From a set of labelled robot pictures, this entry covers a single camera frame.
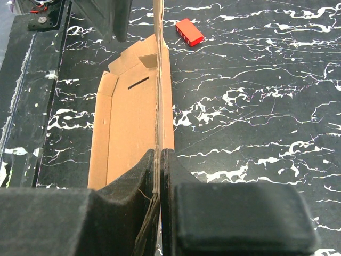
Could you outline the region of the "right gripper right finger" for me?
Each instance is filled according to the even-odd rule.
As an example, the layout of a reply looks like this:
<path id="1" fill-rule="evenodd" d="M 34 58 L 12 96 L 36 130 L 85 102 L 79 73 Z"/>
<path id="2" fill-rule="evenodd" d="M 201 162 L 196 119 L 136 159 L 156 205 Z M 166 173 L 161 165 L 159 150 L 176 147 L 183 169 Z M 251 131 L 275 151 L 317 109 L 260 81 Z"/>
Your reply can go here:
<path id="1" fill-rule="evenodd" d="M 313 255 L 319 239 L 291 185 L 204 183 L 161 152 L 164 255 Z"/>

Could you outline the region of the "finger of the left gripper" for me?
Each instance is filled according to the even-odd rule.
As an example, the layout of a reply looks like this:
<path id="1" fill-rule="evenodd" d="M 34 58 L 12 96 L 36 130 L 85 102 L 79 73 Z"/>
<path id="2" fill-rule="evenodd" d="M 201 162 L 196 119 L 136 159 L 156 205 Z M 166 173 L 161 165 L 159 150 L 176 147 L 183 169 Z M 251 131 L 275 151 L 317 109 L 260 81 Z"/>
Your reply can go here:
<path id="1" fill-rule="evenodd" d="M 131 0 L 81 0 L 74 4 L 104 40 L 109 42 L 115 37 L 117 41 L 125 42 Z"/>

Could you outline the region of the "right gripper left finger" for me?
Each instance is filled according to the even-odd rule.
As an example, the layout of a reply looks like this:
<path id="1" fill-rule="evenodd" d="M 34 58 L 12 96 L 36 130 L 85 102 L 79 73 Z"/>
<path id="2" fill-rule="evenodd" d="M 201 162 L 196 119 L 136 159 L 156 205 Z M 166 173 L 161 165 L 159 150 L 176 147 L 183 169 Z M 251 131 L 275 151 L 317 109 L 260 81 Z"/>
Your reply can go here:
<path id="1" fill-rule="evenodd" d="M 132 255 L 154 151 L 102 189 L 1 189 L 1 255 Z"/>

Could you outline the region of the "cardboard box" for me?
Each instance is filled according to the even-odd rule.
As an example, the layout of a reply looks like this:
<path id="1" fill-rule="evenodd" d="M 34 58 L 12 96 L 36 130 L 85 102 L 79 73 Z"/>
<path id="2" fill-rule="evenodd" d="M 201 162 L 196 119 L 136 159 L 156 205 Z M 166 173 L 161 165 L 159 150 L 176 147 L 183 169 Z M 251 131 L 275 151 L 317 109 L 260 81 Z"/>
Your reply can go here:
<path id="1" fill-rule="evenodd" d="M 160 212 L 161 151 L 174 147 L 164 2 L 154 32 L 102 74 L 95 105 L 88 187 L 92 255 L 152 255 Z"/>

